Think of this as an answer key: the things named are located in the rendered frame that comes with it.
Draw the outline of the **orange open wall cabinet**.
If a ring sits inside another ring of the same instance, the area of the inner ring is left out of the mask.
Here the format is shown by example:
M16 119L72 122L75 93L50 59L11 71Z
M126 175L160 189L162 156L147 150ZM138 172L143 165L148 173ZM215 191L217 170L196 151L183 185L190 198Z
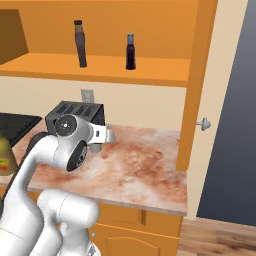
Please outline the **orange open wall cabinet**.
M0 75L187 85L199 0L0 0ZM81 67L75 20L85 34ZM136 69L126 69L127 35Z

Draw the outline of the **grey wall outlet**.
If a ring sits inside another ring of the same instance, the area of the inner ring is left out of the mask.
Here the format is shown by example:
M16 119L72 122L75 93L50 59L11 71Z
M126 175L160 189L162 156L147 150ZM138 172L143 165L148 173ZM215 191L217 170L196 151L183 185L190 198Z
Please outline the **grey wall outlet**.
M85 103L94 102L94 91L92 89L82 89L81 90L82 101Z

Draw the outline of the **orange base cupboard door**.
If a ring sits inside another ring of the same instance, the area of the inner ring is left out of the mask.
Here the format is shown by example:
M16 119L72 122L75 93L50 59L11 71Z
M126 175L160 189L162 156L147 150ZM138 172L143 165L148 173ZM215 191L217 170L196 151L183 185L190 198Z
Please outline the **orange base cupboard door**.
M89 234L102 256L176 256L179 244L175 237L105 224L95 224Z

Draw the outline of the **brown bottle with black cap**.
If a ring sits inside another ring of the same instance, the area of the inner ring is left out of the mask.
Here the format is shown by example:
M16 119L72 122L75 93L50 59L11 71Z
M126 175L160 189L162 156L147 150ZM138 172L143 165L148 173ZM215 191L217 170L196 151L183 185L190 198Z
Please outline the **brown bottle with black cap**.
M86 50L85 50L85 34L83 31L82 21L75 20L75 43L77 47L77 53L79 57L79 63L81 67L87 66Z

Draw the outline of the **black toaster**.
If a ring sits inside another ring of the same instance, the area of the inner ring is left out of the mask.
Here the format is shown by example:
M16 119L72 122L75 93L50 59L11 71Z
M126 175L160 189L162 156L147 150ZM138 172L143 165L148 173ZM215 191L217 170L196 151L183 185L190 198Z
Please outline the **black toaster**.
M97 103L61 101L46 117L46 127L50 134L55 135L54 125L65 114L72 114L96 124L105 124L104 105Z

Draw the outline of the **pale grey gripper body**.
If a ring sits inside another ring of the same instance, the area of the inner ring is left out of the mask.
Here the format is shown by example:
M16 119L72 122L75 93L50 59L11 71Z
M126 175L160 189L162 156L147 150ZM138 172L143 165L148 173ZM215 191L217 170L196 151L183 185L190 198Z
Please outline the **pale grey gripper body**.
M115 134L107 127L93 128L93 136L88 142L88 146L92 153L99 153L102 150L102 145L106 143L113 143L115 141Z

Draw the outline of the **black hob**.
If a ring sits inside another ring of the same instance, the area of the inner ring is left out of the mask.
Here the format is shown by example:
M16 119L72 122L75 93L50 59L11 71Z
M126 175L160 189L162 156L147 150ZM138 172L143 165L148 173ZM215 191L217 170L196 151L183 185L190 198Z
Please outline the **black hob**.
M41 120L40 116L0 112L0 132L15 146Z

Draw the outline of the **dark purple bottle grey cap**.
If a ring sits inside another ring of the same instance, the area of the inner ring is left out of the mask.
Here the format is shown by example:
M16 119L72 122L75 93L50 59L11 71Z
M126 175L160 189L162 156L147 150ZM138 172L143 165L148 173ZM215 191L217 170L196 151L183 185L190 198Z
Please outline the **dark purple bottle grey cap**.
M129 33L127 35L126 69L127 70L136 69L134 35L132 33Z

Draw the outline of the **orange cabinet door with knob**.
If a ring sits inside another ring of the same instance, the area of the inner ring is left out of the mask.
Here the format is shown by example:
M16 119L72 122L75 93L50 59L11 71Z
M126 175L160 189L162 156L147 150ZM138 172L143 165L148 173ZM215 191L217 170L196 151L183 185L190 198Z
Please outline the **orange cabinet door with knob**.
M176 169L186 172L196 129L218 0L199 0Z

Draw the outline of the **grey round door knob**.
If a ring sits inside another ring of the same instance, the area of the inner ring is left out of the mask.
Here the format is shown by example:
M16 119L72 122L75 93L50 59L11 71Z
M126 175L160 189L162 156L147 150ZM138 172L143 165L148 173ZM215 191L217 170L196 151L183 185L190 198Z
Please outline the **grey round door knob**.
M207 118L203 118L201 122L197 122L197 125L201 127L202 131L205 131L206 129L211 127L211 123Z

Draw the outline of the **olive yellow condiment bottle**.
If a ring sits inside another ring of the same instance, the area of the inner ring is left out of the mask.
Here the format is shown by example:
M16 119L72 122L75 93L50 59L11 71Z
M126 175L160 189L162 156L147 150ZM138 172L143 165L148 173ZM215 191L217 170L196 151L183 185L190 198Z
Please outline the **olive yellow condiment bottle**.
M9 176L18 168L9 141L0 132L0 176Z

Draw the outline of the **orange drawer front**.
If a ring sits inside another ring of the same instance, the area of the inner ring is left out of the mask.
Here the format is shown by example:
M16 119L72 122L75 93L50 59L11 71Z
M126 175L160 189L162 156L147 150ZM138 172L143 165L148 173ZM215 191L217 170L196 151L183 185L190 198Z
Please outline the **orange drawer front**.
M141 214L138 209L109 205L99 204L100 207L100 222L118 222L118 223L132 223L138 224L141 221Z
M179 237L183 217L178 215L147 211L145 214L145 226L150 232Z

